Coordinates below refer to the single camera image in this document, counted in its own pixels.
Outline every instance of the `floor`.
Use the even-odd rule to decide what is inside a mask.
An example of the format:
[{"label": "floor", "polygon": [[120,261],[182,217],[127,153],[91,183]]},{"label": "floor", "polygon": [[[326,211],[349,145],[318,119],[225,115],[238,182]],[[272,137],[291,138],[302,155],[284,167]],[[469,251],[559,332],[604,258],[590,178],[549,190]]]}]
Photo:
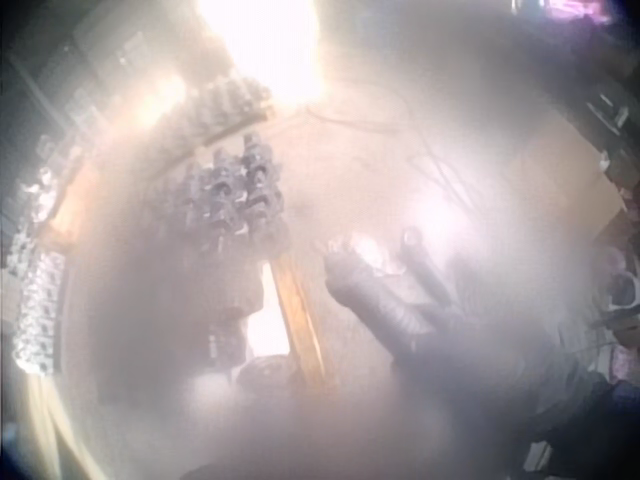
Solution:
[{"label": "floor", "polygon": [[[402,31],[393,13],[360,12],[359,33],[349,42],[323,40],[327,94],[311,107],[314,116],[283,112],[257,127],[283,167],[291,253],[307,283],[331,379],[323,402],[288,400],[275,406],[264,401],[256,407],[218,398],[215,381],[204,377],[183,382],[171,398],[142,400],[137,406],[101,401],[94,353],[102,330],[95,325],[126,318],[136,339],[153,335],[134,324],[135,305],[116,305],[110,295],[123,285],[131,292],[139,288],[128,285],[123,274],[132,268],[127,252],[135,240],[130,235],[137,195],[129,173],[136,161],[132,140],[122,140],[110,156],[95,214],[73,257],[63,373],[57,381],[76,435],[108,478],[175,479],[212,460],[238,458],[240,452],[257,465],[277,458],[284,470],[295,471],[293,459],[303,458],[358,472],[393,471],[408,459],[428,462],[453,455],[445,409],[436,403],[427,409],[419,422],[424,428],[396,415],[399,400],[389,356],[326,292],[318,245],[339,235],[368,235],[393,255],[402,229],[418,225],[448,279],[455,269],[447,260],[463,256],[492,272],[489,283],[501,295],[535,305],[553,335],[562,328],[577,332],[571,338],[584,335],[575,322],[567,326],[565,321],[576,311],[571,308],[580,306],[580,292],[571,308],[563,300],[567,279],[579,270],[554,273],[558,258],[577,269],[581,249],[574,248],[571,258],[564,255],[553,227],[541,224],[533,211],[523,214],[502,175],[553,107],[529,77],[511,69],[487,44],[474,42],[461,25],[449,29],[433,21],[420,32]],[[407,33],[413,37],[407,39]],[[433,171],[423,139],[483,194],[490,215],[482,233],[451,205],[437,182],[411,166],[417,162]],[[241,136],[224,145],[239,150]],[[401,281],[390,282],[407,291]],[[585,342],[577,341],[578,348]],[[223,408],[230,400],[237,402]],[[409,435],[414,442],[406,441]],[[407,448],[408,443],[420,448]],[[291,464],[283,466],[283,458]]]}]

